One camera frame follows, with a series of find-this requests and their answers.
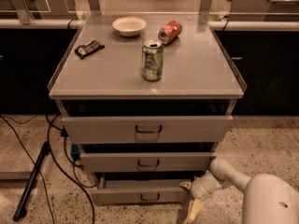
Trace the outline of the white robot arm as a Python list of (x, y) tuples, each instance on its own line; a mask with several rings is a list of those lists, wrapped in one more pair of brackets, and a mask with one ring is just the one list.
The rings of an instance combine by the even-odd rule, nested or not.
[(299, 224), (299, 192), (275, 175), (250, 177), (215, 158), (204, 175), (179, 186), (192, 195), (188, 223), (195, 221), (203, 201), (215, 191), (234, 186), (243, 193), (242, 224)]

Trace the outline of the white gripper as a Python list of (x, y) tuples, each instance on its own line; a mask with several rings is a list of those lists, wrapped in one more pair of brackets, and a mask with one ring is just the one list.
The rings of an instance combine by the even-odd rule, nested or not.
[(198, 213), (203, 207), (202, 201), (207, 200), (212, 194), (220, 189), (223, 189), (225, 182), (218, 179), (211, 172), (207, 171), (201, 177), (197, 177), (191, 183), (190, 181), (183, 181), (179, 183), (181, 188), (191, 190), (194, 200), (189, 202), (188, 214), (186, 221), (188, 224), (192, 224), (195, 221)]

